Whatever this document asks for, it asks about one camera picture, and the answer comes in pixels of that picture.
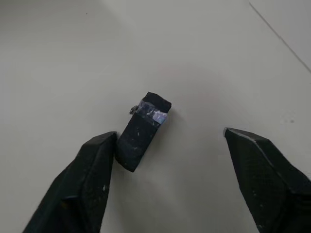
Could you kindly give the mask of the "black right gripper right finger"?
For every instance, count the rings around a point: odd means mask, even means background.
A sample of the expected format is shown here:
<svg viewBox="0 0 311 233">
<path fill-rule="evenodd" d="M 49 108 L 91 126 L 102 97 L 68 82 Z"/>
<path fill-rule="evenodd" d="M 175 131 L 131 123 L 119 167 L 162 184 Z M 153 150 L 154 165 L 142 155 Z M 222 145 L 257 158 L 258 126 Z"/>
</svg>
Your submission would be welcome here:
<svg viewBox="0 0 311 233">
<path fill-rule="evenodd" d="M 225 128 L 240 191 L 261 233 L 311 231 L 311 181 L 267 138 Z"/>
</svg>

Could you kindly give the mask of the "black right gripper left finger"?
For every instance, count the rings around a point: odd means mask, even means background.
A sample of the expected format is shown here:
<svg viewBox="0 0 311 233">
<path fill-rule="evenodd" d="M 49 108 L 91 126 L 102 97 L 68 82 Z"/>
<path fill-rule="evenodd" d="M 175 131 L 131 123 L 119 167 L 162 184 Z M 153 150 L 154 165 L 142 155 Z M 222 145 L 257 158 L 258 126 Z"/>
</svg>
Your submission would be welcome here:
<svg viewBox="0 0 311 233">
<path fill-rule="evenodd" d="M 98 233 L 109 194 L 116 132 L 85 142 L 53 180 L 25 233 Z"/>
</svg>

